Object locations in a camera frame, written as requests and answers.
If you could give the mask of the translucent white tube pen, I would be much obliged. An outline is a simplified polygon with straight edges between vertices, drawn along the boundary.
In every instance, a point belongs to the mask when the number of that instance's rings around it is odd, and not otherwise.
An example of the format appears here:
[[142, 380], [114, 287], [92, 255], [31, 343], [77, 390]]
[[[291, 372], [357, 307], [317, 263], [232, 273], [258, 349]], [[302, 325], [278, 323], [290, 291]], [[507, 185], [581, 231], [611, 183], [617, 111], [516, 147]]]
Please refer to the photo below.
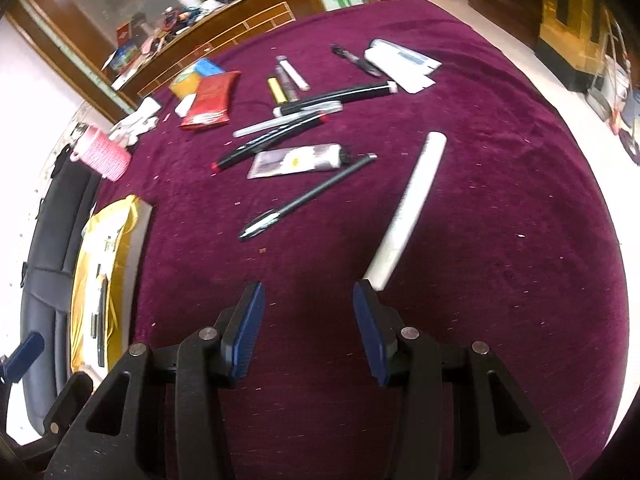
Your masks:
[[313, 114], [334, 114], [341, 112], [343, 110], [343, 104], [340, 101], [329, 101], [325, 103], [320, 103], [316, 105], [311, 105], [308, 107], [299, 110], [298, 112], [287, 114], [279, 117], [273, 117], [271, 119], [265, 120], [264, 122], [258, 122], [258, 124], [250, 125], [239, 130], [235, 130], [232, 133], [232, 136], [235, 139], [242, 138], [243, 136], [250, 136], [251, 134], [255, 134], [261, 131], [279, 128], [283, 125], [287, 125], [290, 122], [295, 122], [300, 118], [306, 117], [308, 115]]

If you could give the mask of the red packet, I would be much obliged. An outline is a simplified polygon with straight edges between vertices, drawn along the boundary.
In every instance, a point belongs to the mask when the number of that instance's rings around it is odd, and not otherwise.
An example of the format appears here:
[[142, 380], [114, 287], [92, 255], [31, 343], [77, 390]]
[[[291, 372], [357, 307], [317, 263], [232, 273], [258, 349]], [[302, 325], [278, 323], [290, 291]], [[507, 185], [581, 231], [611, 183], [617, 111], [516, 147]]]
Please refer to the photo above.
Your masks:
[[240, 76], [239, 70], [232, 70], [203, 78], [181, 128], [202, 130], [228, 124], [231, 95]]

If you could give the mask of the black red tipped marker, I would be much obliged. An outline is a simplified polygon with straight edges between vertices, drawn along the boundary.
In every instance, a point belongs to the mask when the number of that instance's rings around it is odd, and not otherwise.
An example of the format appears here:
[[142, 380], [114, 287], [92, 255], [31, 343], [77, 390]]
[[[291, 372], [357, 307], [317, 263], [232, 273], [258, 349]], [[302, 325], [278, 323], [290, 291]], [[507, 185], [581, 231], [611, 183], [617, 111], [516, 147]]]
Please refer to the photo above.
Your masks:
[[219, 174], [221, 171], [227, 170], [232, 166], [235, 166], [247, 160], [258, 153], [265, 151], [267, 148], [279, 145], [282, 142], [295, 138], [300, 134], [318, 126], [325, 124], [329, 117], [324, 113], [316, 113], [308, 115], [306, 117], [296, 120], [296, 122], [290, 122], [281, 128], [277, 128], [271, 132], [267, 132], [258, 136], [257, 138], [250, 140], [232, 152], [225, 154], [216, 162], [212, 163], [210, 169], [213, 174]]

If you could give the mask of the black folding fan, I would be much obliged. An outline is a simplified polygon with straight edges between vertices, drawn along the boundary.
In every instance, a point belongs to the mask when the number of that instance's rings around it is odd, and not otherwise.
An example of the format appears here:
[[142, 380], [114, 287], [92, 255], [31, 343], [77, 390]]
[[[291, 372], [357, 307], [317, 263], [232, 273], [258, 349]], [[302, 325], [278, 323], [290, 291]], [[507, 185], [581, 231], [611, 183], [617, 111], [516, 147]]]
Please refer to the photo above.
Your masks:
[[335, 90], [320, 94], [320, 96], [308, 96], [308, 98], [300, 99], [299, 101], [281, 104], [273, 109], [273, 116], [291, 115], [300, 112], [303, 108], [326, 102], [336, 101], [346, 104], [380, 98], [381, 96], [390, 96], [397, 93], [398, 90], [398, 84], [392, 80], [379, 82], [378, 84], [363, 84], [362, 86]]

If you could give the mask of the white tray with yellow tape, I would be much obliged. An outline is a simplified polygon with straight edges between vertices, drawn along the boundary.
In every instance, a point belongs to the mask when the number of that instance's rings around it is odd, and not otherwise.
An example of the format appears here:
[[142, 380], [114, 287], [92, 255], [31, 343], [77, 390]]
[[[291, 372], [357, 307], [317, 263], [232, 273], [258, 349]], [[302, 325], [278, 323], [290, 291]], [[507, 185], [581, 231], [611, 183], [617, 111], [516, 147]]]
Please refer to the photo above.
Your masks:
[[70, 300], [70, 369], [99, 382], [130, 345], [134, 294], [152, 206], [129, 195], [81, 232]]

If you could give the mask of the white plastic comb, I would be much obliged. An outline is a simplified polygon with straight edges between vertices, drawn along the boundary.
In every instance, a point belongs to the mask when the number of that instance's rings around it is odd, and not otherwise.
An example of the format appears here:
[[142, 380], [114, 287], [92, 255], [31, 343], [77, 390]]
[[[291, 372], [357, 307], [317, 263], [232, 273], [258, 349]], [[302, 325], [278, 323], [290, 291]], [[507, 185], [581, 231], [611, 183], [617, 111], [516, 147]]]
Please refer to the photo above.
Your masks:
[[426, 136], [392, 221], [363, 275], [376, 292], [382, 292], [387, 286], [409, 243], [431, 192], [446, 145], [447, 137], [441, 132], [431, 131]]

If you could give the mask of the grey cosmetic tube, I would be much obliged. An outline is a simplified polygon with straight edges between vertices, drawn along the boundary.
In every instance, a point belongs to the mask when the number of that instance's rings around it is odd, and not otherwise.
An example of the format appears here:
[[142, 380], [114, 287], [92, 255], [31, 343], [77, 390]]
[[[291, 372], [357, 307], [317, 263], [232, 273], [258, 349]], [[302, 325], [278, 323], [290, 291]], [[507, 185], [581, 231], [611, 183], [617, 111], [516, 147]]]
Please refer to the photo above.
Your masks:
[[278, 148], [258, 153], [250, 166], [247, 179], [337, 170], [347, 165], [349, 161], [349, 154], [341, 144], [337, 143]]

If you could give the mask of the black pen in tray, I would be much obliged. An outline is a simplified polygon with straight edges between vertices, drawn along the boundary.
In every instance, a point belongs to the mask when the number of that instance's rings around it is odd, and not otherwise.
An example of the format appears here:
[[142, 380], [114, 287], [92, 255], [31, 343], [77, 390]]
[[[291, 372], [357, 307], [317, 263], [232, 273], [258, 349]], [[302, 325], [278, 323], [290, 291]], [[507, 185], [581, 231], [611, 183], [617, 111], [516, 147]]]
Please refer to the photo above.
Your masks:
[[98, 304], [98, 314], [96, 318], [96, 356], [99, 367], [105, 366], [105, 321], [107, 311], [107, 289], [108, 279], [104, 274], [99, 275], [100, 296]]

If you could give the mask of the black office chair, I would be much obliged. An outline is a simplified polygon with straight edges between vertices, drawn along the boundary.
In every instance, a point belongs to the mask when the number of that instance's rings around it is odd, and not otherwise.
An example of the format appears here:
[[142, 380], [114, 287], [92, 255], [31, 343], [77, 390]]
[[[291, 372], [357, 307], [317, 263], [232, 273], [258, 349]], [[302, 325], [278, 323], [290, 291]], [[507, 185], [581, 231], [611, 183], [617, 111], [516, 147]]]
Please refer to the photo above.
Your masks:
[[32, 244], [22, 270], [21, 335], [38, 333], [40, 357], [22, 379], [28, 420], [38, 434], [70, 371], [68, 319], [82, 229], [101, 178], [70, 159], [66, 146], [55, 159], [46, 196], [41, 200]]

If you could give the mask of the white paper envelope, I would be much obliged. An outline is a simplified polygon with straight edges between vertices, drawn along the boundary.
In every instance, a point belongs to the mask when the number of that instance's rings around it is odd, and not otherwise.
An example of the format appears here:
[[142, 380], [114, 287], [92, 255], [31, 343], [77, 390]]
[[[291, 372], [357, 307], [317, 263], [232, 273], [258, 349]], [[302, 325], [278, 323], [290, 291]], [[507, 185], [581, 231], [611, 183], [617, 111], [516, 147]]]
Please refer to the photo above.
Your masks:
[[370, 42], [364, 58], [410, 94], [430, 88], [435, 83], [431, 74], [442, 66], [434, 58], [380, 38]]

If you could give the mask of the brown packing tape roll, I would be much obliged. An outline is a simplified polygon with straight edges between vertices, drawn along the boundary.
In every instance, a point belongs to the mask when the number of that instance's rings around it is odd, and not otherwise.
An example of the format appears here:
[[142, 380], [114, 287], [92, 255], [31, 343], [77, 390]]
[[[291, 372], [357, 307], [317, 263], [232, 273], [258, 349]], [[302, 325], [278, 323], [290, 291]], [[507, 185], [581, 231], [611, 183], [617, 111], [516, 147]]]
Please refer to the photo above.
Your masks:
[[175, 76], [170, 82], [169, 90], [176, 98], [182, 100], [198, 91], [201, 80], [202, 76], [198, 72], [194, 72], [194, 70], [183, 72]]

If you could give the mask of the purple velvet tablecloth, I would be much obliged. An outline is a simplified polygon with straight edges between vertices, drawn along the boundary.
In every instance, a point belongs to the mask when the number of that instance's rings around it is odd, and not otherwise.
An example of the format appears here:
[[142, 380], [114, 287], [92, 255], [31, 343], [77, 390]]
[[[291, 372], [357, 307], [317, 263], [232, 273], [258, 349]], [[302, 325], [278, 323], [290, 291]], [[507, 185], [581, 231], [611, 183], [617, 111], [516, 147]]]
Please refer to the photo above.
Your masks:
[[[252, 240], [258, 214], [322, 174], [252, 180], [213, 174], [234, 130], [273, 110], [267, 86], [287, 56], [320, 94], [365, 84], [331, 52], [382, 38], [439, 62], [435, 82], [350, 103], [298, 138], [375, 161]], [[142, 136], [104, 207], [134, 195], [153, 208], [132, 336], [154, 348], [213, 322], [250, 281], [267, 307], [247, 378], [224, 391], [241, 479], [378, 479], [400, 397], [372, 377], [352, 288], [404, 194], [427, 133], [447, 146], [409, 244], [382, 292], [408, 324], [444, 344], [485, 341], [544, 419], [575, 476], [598, 458], [620, 403], [628, 348], [620, 246], [597, 180], [558, 112], [474, 30], [425, 0], [320, 14], [215, 58], [239, 79], [227, 125], [184, 130], [158, 92], [160, 122]]]

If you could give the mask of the black ballpoint pen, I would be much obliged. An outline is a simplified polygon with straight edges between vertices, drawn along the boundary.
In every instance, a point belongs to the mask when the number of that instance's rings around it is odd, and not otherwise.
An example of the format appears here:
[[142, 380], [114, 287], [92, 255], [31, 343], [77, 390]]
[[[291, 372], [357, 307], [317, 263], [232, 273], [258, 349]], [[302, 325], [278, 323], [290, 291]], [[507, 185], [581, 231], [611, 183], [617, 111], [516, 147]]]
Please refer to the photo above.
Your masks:
[[292, 214], [293, 211], [296, 211], [301, 206], [304, 206], [306, 203], [311, 202], [316, 197], [326, 192], [329, 188], [333, 188], [335, 185], [346, 180], [353, 174], [356, 174], [356, 172], [358, 172], [359, 170], [372, 164], [372, 162], [375, 162], [377, 159], [377, 154], [365, 154], [358, 158], [356, 162], [348, 166], [346, 169], [340, 170], [337, 174], [334, 174], [334, 176], [329, 177], [329, 179], [326, 179], [313, 188], [310, 188], [301, 196], [294, 198], [294, 200], [291, 200], [290, 202], [278, 208], [264, 211], [262, 214], [255, 217], [251, 222], [248, 222], [247, 225], [244, 226], [239, 234], [239, 240], [249, 240], [250, 238], [262, 234], [262, 232], [264, 232], [266, 229], [269, 229], [270, 226], [278, 223], [288, 214]]

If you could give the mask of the white glove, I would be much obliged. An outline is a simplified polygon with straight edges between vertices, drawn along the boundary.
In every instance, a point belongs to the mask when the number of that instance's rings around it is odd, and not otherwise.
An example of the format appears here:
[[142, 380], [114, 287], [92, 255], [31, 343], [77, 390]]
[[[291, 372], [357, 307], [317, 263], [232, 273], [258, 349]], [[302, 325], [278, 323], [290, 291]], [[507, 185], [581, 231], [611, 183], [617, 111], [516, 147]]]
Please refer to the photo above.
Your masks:
[[161, 108], [160, 103], [153, 98], [145, 98], [133, 113], [111, 128], [107, 133], [108, 138], [122, 148], [133, 146], [142, 134], [150, 132], [157, 126], [157, 114]]

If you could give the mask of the white eraser block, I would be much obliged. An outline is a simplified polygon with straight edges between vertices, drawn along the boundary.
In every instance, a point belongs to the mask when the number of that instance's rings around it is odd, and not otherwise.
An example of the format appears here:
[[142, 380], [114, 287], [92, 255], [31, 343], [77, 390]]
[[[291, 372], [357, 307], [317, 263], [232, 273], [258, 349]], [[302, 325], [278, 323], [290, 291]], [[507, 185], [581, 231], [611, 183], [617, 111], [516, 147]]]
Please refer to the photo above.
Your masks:
[[196, 98], [195, 93], [191, 93], [185, 96], [175, 108], [176, 115], [179, 116], [180, 118], [185, 118], [186, 115], [189, 113], [189, 110], [193, 105], [195, 98]]

